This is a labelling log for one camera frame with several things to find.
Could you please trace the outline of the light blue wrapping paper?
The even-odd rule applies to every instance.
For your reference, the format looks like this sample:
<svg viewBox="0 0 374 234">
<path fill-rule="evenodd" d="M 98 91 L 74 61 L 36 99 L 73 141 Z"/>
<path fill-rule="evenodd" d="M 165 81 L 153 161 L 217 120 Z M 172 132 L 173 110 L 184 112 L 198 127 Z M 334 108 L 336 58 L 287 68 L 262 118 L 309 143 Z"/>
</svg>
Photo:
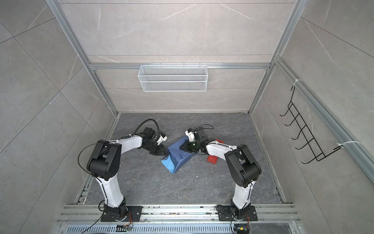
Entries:
<svg viewBox="0 0 374 234">
<path fill-rule="evenodd" d="M 161 160 L 161 163 L 172 173 L 175 174 L 184 164 L 195 156 L 195 153 L 189 153 L 180 149 L 180 147 L 189 141 L 187 136 L 182 137 L 167 148 L 169 155 Z"/>
</svg>

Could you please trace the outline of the red tape dispenser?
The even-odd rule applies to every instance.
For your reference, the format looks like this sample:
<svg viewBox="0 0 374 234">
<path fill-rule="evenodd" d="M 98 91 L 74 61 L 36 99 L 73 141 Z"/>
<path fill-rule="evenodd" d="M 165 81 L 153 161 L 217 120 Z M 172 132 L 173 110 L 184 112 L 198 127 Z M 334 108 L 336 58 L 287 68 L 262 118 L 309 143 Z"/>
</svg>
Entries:
<svg viewBox="0 0 374 234">
<path fill-rule="evenodd" d="M 225 156 L 224 156 L 225 152 L 221 144 L 223 144 L 223 142 L 216 139 L 215 141 L 209 143 L 206 146 L 206 150 L 208 153 L 208 158 L 207 158 L 208 162 L 216 164 L 218 159 L 225 160 Z"/>
</svg>

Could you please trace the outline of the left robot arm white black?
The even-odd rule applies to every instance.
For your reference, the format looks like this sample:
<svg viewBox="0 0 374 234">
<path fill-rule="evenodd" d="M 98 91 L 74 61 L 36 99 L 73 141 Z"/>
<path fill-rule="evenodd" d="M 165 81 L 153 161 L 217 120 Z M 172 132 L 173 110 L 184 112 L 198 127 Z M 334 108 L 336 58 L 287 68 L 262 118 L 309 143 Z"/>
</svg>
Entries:
<svg viewBox="0 0 374 234">
<path fill-rule="evenodd" d="M 87 162 L 87 171 L 95 177 L 104 196 L 103 221 L 124 221 L 130 217 L 126 200 L 119 187 L 117 174 L 121 156 L 135 148 L 145 149 L 154 156 L 168 156 L 163 145 L 167 136 L 146 127 L 143 132 L 128 135 L 115 141 L 99 140 Z"/>
</svg>

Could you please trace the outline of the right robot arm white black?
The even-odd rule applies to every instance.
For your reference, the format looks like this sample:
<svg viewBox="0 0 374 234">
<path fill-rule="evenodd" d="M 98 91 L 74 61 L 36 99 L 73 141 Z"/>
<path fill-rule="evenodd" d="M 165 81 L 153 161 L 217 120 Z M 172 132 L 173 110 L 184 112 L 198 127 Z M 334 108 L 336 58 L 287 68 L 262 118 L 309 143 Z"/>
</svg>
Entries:
<svg viewBox="0 0 374 234">
<path fill-rule="evenodd" d="M 235 182 L 235 192 L 230 202 L 230 213 L 236 220 L 251 215 L 250 197 L 262 169 L 245 144 L 228 145 L 219 140 L 209 139 L 204 128 L 199 126 L 185 132 L 188 139 L 180 149 L 189 153 L 203 153 L 226 161 L 230 175 Z"/>
</svg>

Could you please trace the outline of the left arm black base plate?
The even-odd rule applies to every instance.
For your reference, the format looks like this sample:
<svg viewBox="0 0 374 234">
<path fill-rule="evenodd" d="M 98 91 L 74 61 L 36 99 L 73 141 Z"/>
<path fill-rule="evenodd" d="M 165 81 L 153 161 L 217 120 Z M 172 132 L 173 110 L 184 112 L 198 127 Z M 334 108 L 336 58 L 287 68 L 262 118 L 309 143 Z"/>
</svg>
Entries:
<svg viewBox="0 0 374 234">
<path fill-rule="evenodd" d="M 134 222 L 139 222 L 142 214 L 142 206 L 121 206 L 112 208 L 104 206 L 103 216 L 101 222 L 129 222 L 130 219 Z"/>
</svg>

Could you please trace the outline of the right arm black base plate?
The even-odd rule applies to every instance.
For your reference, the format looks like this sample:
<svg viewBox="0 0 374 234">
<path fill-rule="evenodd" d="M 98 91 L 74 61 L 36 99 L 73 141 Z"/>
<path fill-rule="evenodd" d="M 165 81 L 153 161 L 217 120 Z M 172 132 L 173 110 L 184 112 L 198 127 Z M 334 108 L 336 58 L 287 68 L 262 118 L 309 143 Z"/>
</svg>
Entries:
<svg viewBox="0 0 374 234">
<path fill-rule="evenodd" d="M 241 210 L 238 210 L 235 205 L 217 205 L 220 221 L 231 221 L 232 219 L 241 221 L 257 221 L 257 212 L 254 206 L 249 205 Z"/>
</svg>

